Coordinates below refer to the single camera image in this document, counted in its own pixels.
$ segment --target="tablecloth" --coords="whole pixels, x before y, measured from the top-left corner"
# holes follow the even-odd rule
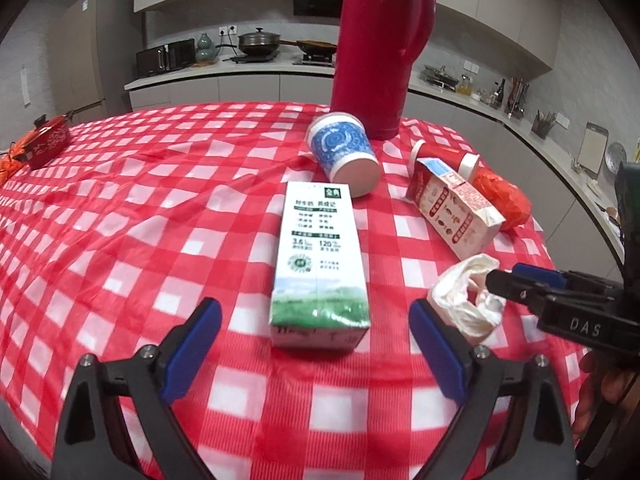
[[[372,327],[356,351],[273,349],[267,327],[286,183],[325,181],[304,142],[315,105],[225,103],[128,114],[72,131],[48,167],[0,190],[0,395],[52,455],[79,357],[126,358],[157,344],[200,298],[223,328],[174,412],[219,480],[412,478],[444,434],[445,399],[410,336],[408,305],[456,257],[404,199],[412,142],[472,148],[450,128],[403,120],[373,142],[383,180],[353,201]],[[503,269],[552,265],[539,226],[499,234]],[[551,357],[575,407],[578,358],[508,304],[487,344],[503,358]],[[130,402],[127,425],[152,460]],[[499,401],[470,476],[482,473],[507,403]]]

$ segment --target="black microwave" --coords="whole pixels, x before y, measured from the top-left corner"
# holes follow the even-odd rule
[[[138,77],[180,70],[196,62],[195,41],[175,41],[162,46],[148,48],[136,54]]]

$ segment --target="paper cup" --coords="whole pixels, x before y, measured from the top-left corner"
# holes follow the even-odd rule
[[[411,155],[409,156],[409,176],[414,174],[416,159],[423,157],[439,158],[442,162],[456,170],[459,176],[464,178],[467,182],[473,182],[480,163],[479,155],[473,155],[448,146],[427,144],[424,140],[419,140],[415,143],[414,148],[411,150]]]
[[[306,142],[333,184],[348,184],[352,198],[371,192],[382,171],[363,124],[351,114],[333,112],[309,126]]]

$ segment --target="thermos handle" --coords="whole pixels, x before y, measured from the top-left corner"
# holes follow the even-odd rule
[[[412,64],[424,49],[433,31],[436,15],[436,0],[420,0],[420,15],[415,27],[414,36],[402,53],[402,60]]]

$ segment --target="metal bolt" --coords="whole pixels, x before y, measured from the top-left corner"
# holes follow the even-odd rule
[[[95,355],[93,354],[84,354],[81,358],[80,358],[80,366],[83,367],[87,367],[87,366],[91,366],[92,364],[94,364],[95,361]]]
[[[474,347],[474,353],[478,359],[487,359],[491,355],[491,350],[484,345],[478,345]]]
[[[156,355],[156,346],[155,345],[144,345],[140,349],[140,357],[143,359],[151,359]]]
[[[538,354],[536,355],[536,364],[540,368],[546,368],[549,366],[549,358],[546,355]]]

